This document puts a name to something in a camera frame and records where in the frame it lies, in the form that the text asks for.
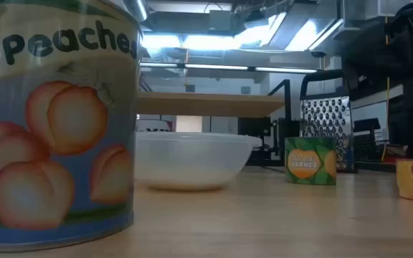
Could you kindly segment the short green oranges can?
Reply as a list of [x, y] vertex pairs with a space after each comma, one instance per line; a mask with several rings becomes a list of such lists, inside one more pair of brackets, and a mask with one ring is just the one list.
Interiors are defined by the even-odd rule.
[[285, 139], [286, 180], [289, 183], [336, 185], [336, 159], [333, 138]]

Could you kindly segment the tall peaches can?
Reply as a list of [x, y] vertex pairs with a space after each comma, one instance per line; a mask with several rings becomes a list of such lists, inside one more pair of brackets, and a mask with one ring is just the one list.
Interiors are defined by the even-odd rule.
[[0, 252], [133, 223], [141, 38], [116, 0], [0, 0]]

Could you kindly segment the wooden shelf board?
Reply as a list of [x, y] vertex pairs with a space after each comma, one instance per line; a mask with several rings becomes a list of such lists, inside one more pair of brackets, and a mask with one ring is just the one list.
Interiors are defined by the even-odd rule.
[[265, 95], [139, 92], [136, 100], [136, 112], [144, 115], [263, 118], [283, 106], [281, 97]]

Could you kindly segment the translucent plastic bowl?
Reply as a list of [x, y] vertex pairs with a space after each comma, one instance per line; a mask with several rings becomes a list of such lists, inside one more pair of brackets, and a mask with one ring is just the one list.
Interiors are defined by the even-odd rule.
[[223, 133], [137, 132], [135, 178], [151, 188], [221, 188], [243, 169], [262, 140]]

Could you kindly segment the long ceiling light strip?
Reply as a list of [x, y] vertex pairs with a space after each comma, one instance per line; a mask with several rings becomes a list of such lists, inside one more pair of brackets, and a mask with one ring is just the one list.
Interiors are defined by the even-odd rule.
[[289, 67], [253, 67], [225, 64], [186, 64], [186, 63], [157, 63], [142, 62], [141, 67], [147, 68], [170, 68], [170, 69], [199, 69], [199, 70], [229, 70], [246, 72], [269, 72], [269, 73], [290, 73], [290, 74], [312, 74], [317, 72], [313, 69], [289, 68]]

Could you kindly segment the metal box grater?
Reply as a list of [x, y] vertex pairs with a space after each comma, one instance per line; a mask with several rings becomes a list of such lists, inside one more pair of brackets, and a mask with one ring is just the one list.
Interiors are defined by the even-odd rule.
[[[341, 84], [334, 92], [308, 94], [310, 83], [335, 80], [340, 80]], [[343, 70], [318, 71], [303, 78], [300, 89], [300, 135], [334, 139], [338, 171], [356, 172], [349, 85]]]

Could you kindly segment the black office chair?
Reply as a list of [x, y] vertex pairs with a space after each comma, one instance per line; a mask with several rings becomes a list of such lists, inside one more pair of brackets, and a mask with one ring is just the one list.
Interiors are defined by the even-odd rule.
[[378, 159], [375, 132], [380, 128], [378, 118], [353, 122], [353, 151], [356, 161], [376, 161]]

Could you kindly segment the silver ventilation duct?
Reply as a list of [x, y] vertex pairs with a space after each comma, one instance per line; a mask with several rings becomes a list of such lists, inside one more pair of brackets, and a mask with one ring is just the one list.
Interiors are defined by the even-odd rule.
[[148, 18], [145, 0], [121, 0], [125, 9], [138, 21], [144, 22]]

